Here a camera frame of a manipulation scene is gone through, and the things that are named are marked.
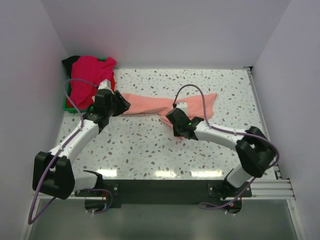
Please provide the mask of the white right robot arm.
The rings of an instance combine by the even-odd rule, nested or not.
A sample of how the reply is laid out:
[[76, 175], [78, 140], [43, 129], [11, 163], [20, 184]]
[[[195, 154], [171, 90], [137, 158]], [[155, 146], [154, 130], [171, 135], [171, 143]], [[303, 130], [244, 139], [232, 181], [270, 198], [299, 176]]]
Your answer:
[[279, 151], [255, 126], [240, 130], [211, 125], [207, 118], [189, 118], [178, 107], [168, 112], [166, 118], [172, 124], [173, 135], [176, 137], [214, 143], [237, 153], [239, 165], [216, 188], [224, 199], [246, 189], [249, 180], [261, 178], [273, 160], [279, 158]]

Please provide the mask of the salmon pink t-shirt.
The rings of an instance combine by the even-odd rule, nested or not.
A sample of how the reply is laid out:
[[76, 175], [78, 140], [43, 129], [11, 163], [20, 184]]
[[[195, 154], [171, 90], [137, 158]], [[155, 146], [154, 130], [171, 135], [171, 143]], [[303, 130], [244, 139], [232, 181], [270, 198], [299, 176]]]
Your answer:
[[203, 119], [205, 117], [204, 111], [206, 111], [207, 118], [210, 119], [214, 115], [213, 106], [218, 95], [215, 93], [204, 96], [194, 95], [177, 99], [177, 101], [170, 98], [147, 97], [131, 93], [123, 93], [122, 96], [131, 104], [129, 110], [125, 112], [126, 115], [157, 114], [163, 123], [172, 127], [166, 115], [173, 110], [173, 104], [186, 102], [189, 119], [194, 117]]

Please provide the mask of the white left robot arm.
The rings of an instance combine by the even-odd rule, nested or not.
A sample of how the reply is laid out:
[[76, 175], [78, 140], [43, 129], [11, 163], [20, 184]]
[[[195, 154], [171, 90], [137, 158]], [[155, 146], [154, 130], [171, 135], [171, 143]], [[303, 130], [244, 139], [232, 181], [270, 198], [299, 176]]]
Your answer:
[[130, 106], [119, 91], [99, 89], [93, 104], [80, 114], [80, 122], [70, 135], [50, 151], [40, 151], [35, 156], [32, 180], [35, 193], [62, 200], [82, 190], [99, 196], [104, 190], [102, 175], [92, 170], [78, 174], [73, 163], [87, 144], [109, 124], [110, 118], [125, 113]]

